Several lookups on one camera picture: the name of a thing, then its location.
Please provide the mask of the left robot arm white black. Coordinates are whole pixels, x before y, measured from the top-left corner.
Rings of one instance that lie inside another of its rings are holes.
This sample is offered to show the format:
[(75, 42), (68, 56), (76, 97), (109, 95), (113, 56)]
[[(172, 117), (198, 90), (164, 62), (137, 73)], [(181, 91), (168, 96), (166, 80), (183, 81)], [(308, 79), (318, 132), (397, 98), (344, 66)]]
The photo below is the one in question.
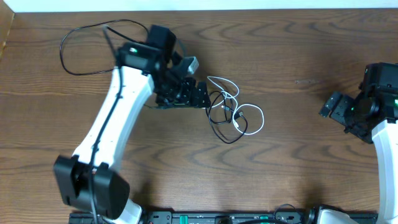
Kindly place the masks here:
[(194, 79), (195, 57), (176, 53), (177, 38), (168, 28), (151, 26), (147, 39), (128, 39), (112, 49), (112, 80), (104, 103), (82, 143), (53, 166), (64, 204), (91, 212), (93, 222), (138, 223), (142, 208), (119, 175), (130, 133), (148, 98), (160, 109), (207, 108), (205, 82)]

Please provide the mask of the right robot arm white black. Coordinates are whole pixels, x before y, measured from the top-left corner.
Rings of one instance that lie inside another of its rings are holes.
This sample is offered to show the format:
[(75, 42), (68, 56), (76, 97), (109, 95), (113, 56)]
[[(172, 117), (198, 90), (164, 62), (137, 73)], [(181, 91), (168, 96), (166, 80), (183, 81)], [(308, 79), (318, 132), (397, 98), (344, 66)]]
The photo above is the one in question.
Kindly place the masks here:
[(360, 140), (374, 145), (379, 172), (377, 223), (397, 223), (397, 64), (366, 65), (356, 98), (334, 92), (321, 108)]

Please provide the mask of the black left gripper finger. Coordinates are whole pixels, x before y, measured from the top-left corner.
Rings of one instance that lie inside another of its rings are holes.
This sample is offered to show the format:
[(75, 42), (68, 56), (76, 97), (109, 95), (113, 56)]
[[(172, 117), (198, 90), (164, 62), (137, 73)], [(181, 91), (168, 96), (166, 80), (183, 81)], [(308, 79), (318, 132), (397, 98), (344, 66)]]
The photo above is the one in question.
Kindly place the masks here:
[(149, 109), (154, 109), (154, 110), (167, 110), (167, 109), (179, 109), (179, 108), (189, 108), (190, 106), (188, 105), (157, 105), (157, 106), (149, 106), (146, 105), (147, 108)]
[(198, 82), (190, 95), (190, 106), (194, 108), (209, 108), (211, 105), (206, 82)]

